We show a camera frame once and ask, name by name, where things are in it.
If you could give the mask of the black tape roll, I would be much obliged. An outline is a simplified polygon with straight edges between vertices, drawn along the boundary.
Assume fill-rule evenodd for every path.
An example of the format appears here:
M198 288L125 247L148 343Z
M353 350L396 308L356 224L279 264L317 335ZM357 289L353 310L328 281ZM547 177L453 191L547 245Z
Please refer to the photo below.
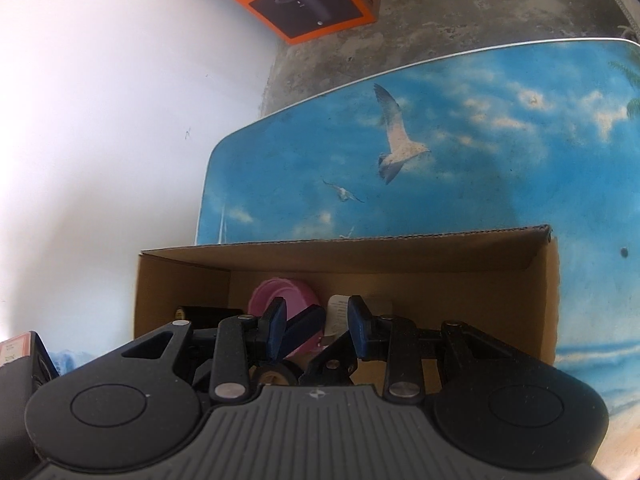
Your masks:
M254 385L296 386L303 375L300 366L290 360L258 366L252 374Z

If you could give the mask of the white power adapter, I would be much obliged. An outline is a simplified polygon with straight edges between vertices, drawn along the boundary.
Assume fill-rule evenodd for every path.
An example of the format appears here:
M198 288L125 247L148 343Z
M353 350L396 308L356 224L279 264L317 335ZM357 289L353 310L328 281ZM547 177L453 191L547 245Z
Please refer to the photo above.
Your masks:
M333 295L326 306L326 326L324 336L335 339L342 336L348 330L347 310L349 296Z

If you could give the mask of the black cylindrical tube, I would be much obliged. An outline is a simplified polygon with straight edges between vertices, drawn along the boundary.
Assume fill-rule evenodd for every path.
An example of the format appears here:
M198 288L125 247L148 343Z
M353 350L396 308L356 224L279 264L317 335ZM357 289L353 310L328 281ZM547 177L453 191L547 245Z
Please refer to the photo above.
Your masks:
M235 318L242 314L241 309L182 306L175 310L175 319L188 321L194 330L209 330L217 328L225 318Z

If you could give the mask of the pink plastic lid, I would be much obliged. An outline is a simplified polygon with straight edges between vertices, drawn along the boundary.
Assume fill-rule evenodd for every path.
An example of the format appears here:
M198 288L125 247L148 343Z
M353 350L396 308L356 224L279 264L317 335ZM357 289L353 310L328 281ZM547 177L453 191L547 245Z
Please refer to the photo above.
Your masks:
M262 316L271 301L277 297L285 300L286 318L289 321L303 310L320 304L317 294L305 282L292 278L270 278L254 289L248 302L247 313Z

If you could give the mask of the brown cardboard box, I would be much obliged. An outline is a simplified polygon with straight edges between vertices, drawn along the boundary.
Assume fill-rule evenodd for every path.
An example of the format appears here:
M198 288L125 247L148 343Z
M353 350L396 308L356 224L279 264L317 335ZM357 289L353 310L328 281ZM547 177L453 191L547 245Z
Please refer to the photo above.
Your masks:
M183 306L246 309L270 278L302 281L322 304L359 295L376 315L429 330L462 322L547 364L555 358L560 271L550 226L146 250L134 336L171 322Z

